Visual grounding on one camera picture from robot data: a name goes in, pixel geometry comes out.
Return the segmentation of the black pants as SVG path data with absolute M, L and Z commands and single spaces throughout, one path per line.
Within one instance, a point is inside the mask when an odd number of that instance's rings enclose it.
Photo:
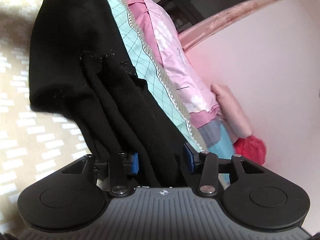
M 76 122 L 98 159 L 137 154 L 140 185 L 187 186 L 183 119 L 157 77 L 138 76 L 107 0 L 43 0 L 29 87 L 31 109 Z

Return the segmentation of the blue grey striped pillow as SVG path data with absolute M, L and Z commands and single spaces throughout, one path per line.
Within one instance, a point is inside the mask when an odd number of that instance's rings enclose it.
M 221 159 L 231 159 L 234 154 L 232 141 L 219 119 L 214 119 L 198 128 L 209 152 Z

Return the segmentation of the light pink folded cloth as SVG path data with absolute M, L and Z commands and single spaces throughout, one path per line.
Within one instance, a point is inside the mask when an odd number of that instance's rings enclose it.
M 224 119 L 229 124 L 233 134 L 238 138 L 247 138 L 253 135 L 253 128 L 249 118 L 240 106 L 240 103 L 228 86 L 211 85 L 211 90 L 216 94 Z

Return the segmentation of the red folded blanket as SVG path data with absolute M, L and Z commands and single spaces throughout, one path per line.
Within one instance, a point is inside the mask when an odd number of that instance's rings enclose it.
M 234 144 L 236 154 L 243 155 L 245 158 L 263 165 L 266 159 L 266 145 L 255 136 L 249 136 L 245 139 L 239 138 Z

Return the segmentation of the zigzag patterned bedsheet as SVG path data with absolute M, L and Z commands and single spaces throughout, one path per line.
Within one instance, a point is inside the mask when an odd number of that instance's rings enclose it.
M 34 112 L 29 102 L 31 31 L 43 0 L 1 0 L 1 232 L 25 225 L 17 210 L 32 183 L 89 153 L 77 124 L 59 114 Z M 203 137 L 191 125 L 165 71 L 161 70 L 125 0 L 108 0 L 138 76 L 170 120 L 198 150 Z

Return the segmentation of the pink satin curtain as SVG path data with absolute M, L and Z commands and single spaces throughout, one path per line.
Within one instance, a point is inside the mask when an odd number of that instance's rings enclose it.
M 179 33 L 183 50 L 189 51 L 222 29 L 278 1 L 282 0 L 247 0 L 202 20 Z

